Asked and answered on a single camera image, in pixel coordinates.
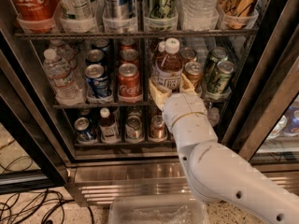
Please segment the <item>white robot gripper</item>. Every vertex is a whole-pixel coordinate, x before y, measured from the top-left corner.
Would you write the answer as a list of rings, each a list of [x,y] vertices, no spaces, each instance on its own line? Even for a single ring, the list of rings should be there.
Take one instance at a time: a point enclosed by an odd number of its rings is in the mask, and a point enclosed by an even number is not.
[[[193,84],[182,74],[179,91],[175,93],[149,79],[149,92],[153,102],[162,111],[163,119],[177,144],[201,144],[217,142],[207,117],[202,99],[196,95]]]

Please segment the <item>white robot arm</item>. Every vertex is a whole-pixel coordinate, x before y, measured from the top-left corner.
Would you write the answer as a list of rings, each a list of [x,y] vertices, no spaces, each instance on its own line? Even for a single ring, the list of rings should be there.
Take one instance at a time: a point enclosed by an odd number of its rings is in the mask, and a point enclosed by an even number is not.
[[[267,224],[299,224],[299,197],[278,186],[230,148],[218,142],[203,100],[188,87],[172,92],[149,79],[149,92],[173,134],[192,195],[199,201],[225,201]]]

